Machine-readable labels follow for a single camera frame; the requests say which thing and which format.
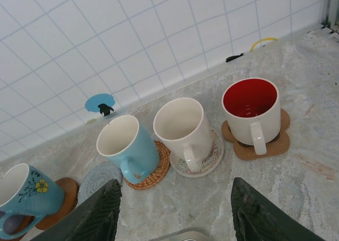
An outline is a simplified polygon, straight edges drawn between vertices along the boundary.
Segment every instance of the white mug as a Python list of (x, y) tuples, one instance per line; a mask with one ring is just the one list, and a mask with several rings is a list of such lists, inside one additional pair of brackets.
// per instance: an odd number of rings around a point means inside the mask
[(233, 136), (266, 154), (266, 143), (280, 131), (279, 90), (263, 78), (247, 78), (230, 85), (221, 100)]
[(166, 103), (155, 115), (153, 129), (159, 139), (191, 171), (202, 168), (211, 152), (211, 128), (201, 104), (192, 98)]

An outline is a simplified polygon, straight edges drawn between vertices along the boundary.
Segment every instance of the coffee mug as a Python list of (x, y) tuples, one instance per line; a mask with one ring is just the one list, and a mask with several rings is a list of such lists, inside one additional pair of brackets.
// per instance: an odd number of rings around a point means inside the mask
[(160, 160), (151, 136), (132, 115), (122, 115), (109, 122), (96, 140), (96, 149), (120, 168), (132, 184), (148, 177)]
[(202, 168), (202, 161), (213, 143), (211, 128), (201, 104), (192, 98), (166, 103), (155, 115), (153, 129), (159, 139), (191, 171)]
[(257, 155), (266, 154), (266, 144), (280, 131), (279, 90), (263, 78), (247, 78), (229, 86), (222, 107), (233, 136), (254, 146)]
[[(0, 238), (14, 239), (22, 236), (47, 215), (58, 212), (64, 202), (65, 192), (48, 176), (36, 168), (21, 163), (0, 180)], [(11, 216), (35, 216), (26, 228), (16, 234), (5, 231), (5, 222)]]

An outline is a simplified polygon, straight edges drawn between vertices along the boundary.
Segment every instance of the blue floral mug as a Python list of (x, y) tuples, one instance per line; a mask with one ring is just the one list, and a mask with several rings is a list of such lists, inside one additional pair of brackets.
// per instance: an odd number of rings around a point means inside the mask
[[(14, 239), (27, 233), (47, 215), (61, 208), (65, 192), (36, 168), (21, 163), (11, 168), (0, 180), (0, 238)], [(13, 215), (35, 216), (19, 233), (6, 233), (5, 222)]]

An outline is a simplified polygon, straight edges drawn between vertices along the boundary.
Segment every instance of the flower-shaped cork coaster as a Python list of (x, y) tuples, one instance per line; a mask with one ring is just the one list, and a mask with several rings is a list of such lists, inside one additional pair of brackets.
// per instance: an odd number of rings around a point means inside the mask
[(228, 126), (228, 122), (225, 121), (221, 126), (221, 132), (223, 137), (233, 143), (233, 149), (238, 158), (241, 160), (255, 160), (265, 158), (269, 156), (281, 155), (290, 147), (290, 137), (286, 133), (287, 128), (290, 127), (290, 116), (288, 113), (281, 109), (281, 128), (279, 134), (270, 142), (266, 143), (267, 153), (264, 155), (257, 155), (254, 151), (254, 147), (243, 144), (237, 141)]
[(135, 190), (145, 190), (153, 187), (159, 183), (167, 174), (168, 169), (170, 168), (170, 153), (171, 151), (160, 141), (155, 141), (155, 145), (158, 148), (160, 162), (157, 169), (150, 174), (145, 180), (138, 184), (131, 184), (124, 178), (124, 181), (127, 185)]

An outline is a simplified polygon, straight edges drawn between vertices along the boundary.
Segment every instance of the white tile wall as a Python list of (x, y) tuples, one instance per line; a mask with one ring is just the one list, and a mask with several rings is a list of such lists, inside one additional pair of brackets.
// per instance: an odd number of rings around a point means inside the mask
[(324, 0), (0, 0), (0, 162), (321, 20)]

